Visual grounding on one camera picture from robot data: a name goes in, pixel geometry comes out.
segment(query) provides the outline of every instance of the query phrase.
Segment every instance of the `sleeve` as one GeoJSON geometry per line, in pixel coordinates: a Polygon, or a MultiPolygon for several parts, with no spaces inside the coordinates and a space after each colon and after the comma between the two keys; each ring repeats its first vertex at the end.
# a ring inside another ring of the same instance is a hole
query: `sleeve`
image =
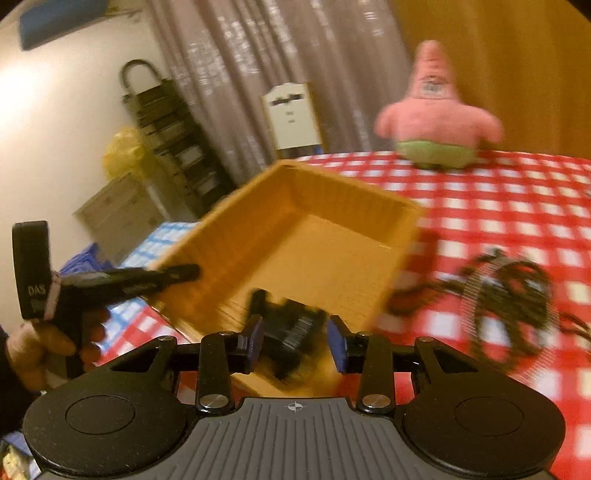
{"type": "Polygon", "coordinates": [[[0,438],[21,428],[34,396],[13,373],[6,355],[7,335],[0,328],[0,438]]]}

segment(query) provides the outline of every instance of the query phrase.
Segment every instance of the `pink plush toy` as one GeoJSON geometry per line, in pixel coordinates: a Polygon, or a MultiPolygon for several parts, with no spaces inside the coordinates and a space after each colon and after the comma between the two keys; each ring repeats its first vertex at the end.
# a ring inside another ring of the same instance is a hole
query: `pink plush toy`
{"type": "Polygon", "coordinates": [[[460,101],[436,40],[418,46],[406,97],[379,113],[375,132],[396,140],[398,153],[421,168],[466,167],[476,161],[480,139],[497,143],[503,137],[497,117],[460,101]]]}

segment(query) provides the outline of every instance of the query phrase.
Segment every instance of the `ribbed surface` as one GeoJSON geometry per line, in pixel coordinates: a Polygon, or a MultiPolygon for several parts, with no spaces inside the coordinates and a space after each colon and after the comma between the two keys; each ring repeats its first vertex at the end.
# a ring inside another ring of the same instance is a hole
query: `ribbed surface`
{"type": "MultiPolygon", "coordinates": [[[[362,416],[342,398],[295,401],[247,398],[236,413],[198,422],[173,455],[128,478],[459,479],[416,457],[389,420],[362,416]]],[[[549,474],[539,473],[530,480],[551,478],[549,474]]],[[[57,479],[53,474],[41,478],[57,479]]]]}

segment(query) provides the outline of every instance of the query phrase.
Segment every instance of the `screw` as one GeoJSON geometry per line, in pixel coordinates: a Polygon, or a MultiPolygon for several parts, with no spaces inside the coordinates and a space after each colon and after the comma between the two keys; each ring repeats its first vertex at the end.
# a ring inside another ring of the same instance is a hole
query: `screw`
{"type": "Polygon", "coordinates": [[[391,404],[390,399],[386,395],[379,393],[366,395],[363,397],[361,402],[363,402],[363,404],[369,408],[385,408],[391,404]]]}
{"type": "Polygon", "coordinates": [[[205,408],[223,408],[228,404],[227,396],[219,393],[204,395],[199,399],[199,403],[205,408]]]}

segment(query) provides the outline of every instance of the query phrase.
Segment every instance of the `table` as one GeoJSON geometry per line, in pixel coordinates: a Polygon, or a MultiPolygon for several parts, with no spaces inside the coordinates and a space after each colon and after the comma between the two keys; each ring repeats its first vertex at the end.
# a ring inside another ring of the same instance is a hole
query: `table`
{"type": "MultiPolygon", "coordinates": [[[[427,214],[408,264],[397,280],[411,286],[426,276],[453,273],[468,258],[499,246],[541,264],[555,284],[556,306],[591,319],[591,161],[518,152],[481,152],[480,164],[467,171],[436,173],[414,168],[392,152],[315,155],[301,158],[422,203],[427,214]]],[[[401,319],[386,313],[375,327],[396,343],[430,335],[466,350],[459,301],[448,297],[401,319]]],[[[108,349],[113,358],[157,335],[174,333],[157,314],[143,307],[108,349]]],[[[499,323],[489,319],[485,339],[505,344],[499,323]]],[[[554,463],[561,480],[591,478],[591,362],[582,341],[555,335],[556,358],[532,386],[551,398],[564,414],[567,436],[554,463]]],[[[397,401],[413,396],[408,375],[396,374],[397,401]]],[[[194,377],[186,377],[180,397],[194,400],[194,377]]],[[[354,391],[344,380],[340,393],[354,391]]]]}

